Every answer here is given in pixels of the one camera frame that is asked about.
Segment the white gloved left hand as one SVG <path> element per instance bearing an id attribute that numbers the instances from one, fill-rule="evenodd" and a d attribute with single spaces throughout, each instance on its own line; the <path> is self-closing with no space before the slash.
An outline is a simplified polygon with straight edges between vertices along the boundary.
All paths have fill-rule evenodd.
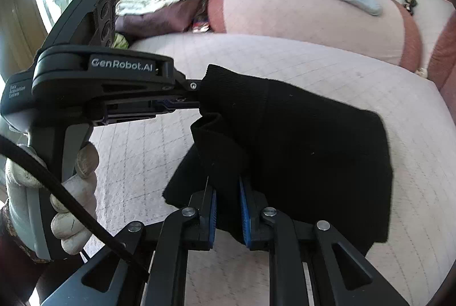
<path id="1" fill-rule="evenodd" d="M 76 154 L 74 174 L 60 184 L 66 195 L 52 194 L 49 198 L 55 213 L 44 227 L 51 231 L 52 238 L 57 240 L 66 255 L 80 253 L 92 237 L 90 230 L 75 215 L 76 208 L 69 206 L 68 202 L 77 202 L 90 217 L 96 217 L 96 170 L 99 162 L 96 147 L 88 141 Z M 5 163 L 5 182 L 8 194 L 5 214 L 11 235 L 29 256 L 35 257 L 39 262 L 51 260 L 52 256 L 39 247 L 35 233 L 41 230 L 32 227 L 32 207 L 27 197 L 28 192 L 44 190 L 45 186 L 11 159 Z"/>

